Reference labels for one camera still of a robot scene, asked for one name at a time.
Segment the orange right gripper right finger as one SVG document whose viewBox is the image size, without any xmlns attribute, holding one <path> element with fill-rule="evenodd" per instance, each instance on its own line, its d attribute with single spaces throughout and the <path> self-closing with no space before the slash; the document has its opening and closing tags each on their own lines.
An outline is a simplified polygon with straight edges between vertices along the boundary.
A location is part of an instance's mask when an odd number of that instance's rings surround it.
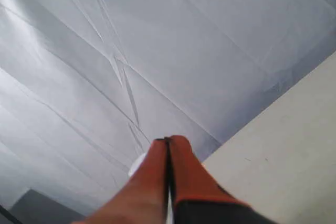
<svg viewBox="0 0 336 224">
<path fill-rule="evenodd" d="M 187 138 L 168 138 L 174 223 L 272 223 L 224 190 L 194 155 Z"/>
</svg>

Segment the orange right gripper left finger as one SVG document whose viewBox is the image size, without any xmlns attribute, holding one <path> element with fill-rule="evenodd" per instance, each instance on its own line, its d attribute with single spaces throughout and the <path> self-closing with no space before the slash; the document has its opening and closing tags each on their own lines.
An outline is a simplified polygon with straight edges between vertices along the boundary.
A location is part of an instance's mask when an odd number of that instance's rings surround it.
<svg viewBox="0 0 336 224">
<path fill-rule="evenodd" d="M 80 223 L 166 223 L 167 159 L 166 141 L 154 140 L 125 186 Z"/>
</svg>

